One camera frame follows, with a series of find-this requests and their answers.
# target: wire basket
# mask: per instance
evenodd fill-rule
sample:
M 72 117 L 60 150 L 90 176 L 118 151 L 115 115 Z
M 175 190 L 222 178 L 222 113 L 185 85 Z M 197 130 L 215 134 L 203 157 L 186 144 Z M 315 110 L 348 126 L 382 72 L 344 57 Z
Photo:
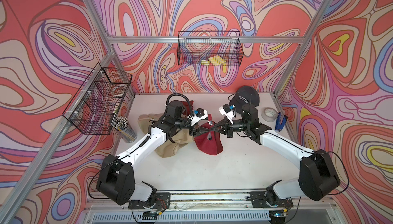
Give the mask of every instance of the wire basket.
M 240 66 L 240 31 L 179 31 L 179 65 Z
M 83 134 L 110 134 L 131 81 L 125 71 L 101 67 L 76 108 L 66 111 L 74 96 L 63 116 Z

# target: ventilation grate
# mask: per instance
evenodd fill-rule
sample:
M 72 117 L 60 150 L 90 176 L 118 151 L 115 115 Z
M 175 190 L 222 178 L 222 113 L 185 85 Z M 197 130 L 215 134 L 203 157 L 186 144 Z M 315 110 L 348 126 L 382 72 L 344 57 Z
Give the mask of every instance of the ventilation grate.
M 142 220 L 142 212 L 134 212 L 138 222 L 151 222 L 154 220 Z M 118 222 L 132 223 L 134 220 L 131 212 L 96 212 L 93 223 L 110 224 Z M 178 211 L 164 212 L 158 216 L 157 222 L 194 222 L 194 221 L 270 221 L 268 210 L 247 211 Z

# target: white table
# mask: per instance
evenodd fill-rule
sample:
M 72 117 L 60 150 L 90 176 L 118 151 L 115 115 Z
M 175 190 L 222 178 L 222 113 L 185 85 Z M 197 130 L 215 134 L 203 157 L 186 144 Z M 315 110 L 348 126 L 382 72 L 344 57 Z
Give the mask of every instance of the white table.
M 223 119 L 218 108 L 228 103 L 229 94 L 187 94 L 194 100 L 194 109 L 204 108 L 212 114 L 215 122 Z M 128 120 L 138 133 L 138 139 L 144 134 L 138 126 L 138 117 L 142 114 L 163 113 L 168 94 L 136 95 Z M 260 122 L 274 128 L 275 122 L 266 122 L 261 117 L 264 107 L 273 107 L 270 94 L 259 94 L 257 107 Z M 171 100 L 183 100 L 172 97 Z M 286 129 L 281 132 L 289 138 Z M 158 190 L 222 190 L 222 189 L 258 189 L 283 179 L 299 177 L 299 170 L 275 151 L 258 145 L 248 138 L 237 134 L 227 138 L 221 134 L 223 152 L 212 156 L 200 151 L 194 142 L 179 149 L 170 158 L 160 158 L 155 152 L 149 155 L 136 169 L 135 180 L 145 181 Z M 131 144 L 120 141 L 116 155 L 125 151 Z

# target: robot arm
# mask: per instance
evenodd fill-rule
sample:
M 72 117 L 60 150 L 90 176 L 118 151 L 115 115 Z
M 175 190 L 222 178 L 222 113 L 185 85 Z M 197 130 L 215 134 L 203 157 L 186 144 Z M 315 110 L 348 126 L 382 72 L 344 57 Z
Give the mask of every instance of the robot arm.
M 169 103 L 174 95 L 184 97 L 189 103 L 184 95 L 171 94 L 167 99 L 165 113 L 149 126 L 148 134 L 117 157 L 108 155 L 103 160 L 96 188 L 117 204 L 140 200 L 151 206 L 156 199 L 156 189 L 145 182 L 135 183 L 134 168 L 179 129 L 188 129 L 192 134 L 196 131 L 194 125 L 208 117 L 208 112 L 200 108 L 192 110 L 189 117 L 182 117 L 183 103 L 177 100 Z
M 259 122 L 258 110 L 252 104 L 243 105 L 242 119 L 238 120 L 231 119 L 234 110 L 229 110 L 227 106 L 220 108 L 221 113 L 226 113 L 226 118 L 212 127 L 214 131 L 225 134 L 229 138 L 233 137 L 233 132 L 243 131 L 250 139 L 273 149 L 299 169 L 299 177 L 274 182 L 267 187 L 268 193 L 271 194 L 270 204 L 274 205 L 274 199 L 299 196 L 307 196 L 314 201 L 319 201 L 340 185 L 336 169 L 326 151 L 314 151 L 282 137 Z
M 208 117 L 204 109 L 191 111 L 188 118 L 182 118 L 183 103 L 172 101 L 171 94 L 167 99 L 164 115 L 149 128 L 149 133 L 132 145 L 131 148 L 117 157 L 108 155 L 101 166 L 97 181 L 97 190 L 105 194 L 119 205 L 129 200 L 149 202 L 155 200 L 155 191 L 147 183 L 135 183 L 134 167 L 145 159 L 157 147 L 174 136 L 179 129 L 188 129 L 190 135 L 198 136 L 215 131 L 233 137 L 233 132 L 243 131 L 248 138 L 256 143 L 273 149 L 299 168 L 299 177 L 287 181 L 277 181 L 267 187 L 267 202 L 274 206 L 280 199 L 288 197 L 308 196 L 318 201 L 340 185 L 336 169 L 330 156 L 324 150 L 314 151 L 287 140 L 275 131 L 259 122 L 258 110 L 252 104 L 242 107 L 242 119 L 233 120 L 233 107 L 227 104 L 220 107 L 224 119 L 211 128 L 194 125 Z

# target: psychedelic wallpaper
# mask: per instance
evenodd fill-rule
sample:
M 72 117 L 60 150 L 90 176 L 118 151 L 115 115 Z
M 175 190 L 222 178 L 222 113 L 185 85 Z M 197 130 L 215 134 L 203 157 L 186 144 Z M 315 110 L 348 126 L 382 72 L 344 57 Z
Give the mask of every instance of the psychedelic wallpaper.
M 280 94 L 299 142 L 342 158 L 349 223 L 393 223 L 392 19 L 393 0 L 335 0 Z
M 303 36 L 322 0 L 94 0 L 114 36 L 177 36 L 238 29 L 242 36 Z M 179 66 L 177 44 L 115 44 L 135 92 L 272 92 L 295 44 L 244 44 L 240 67 Z
M 0 204 L 105 54 L 81 0 L 0 0 Z M 115 136 L 72 127 L 13 223 L 74 223 Z

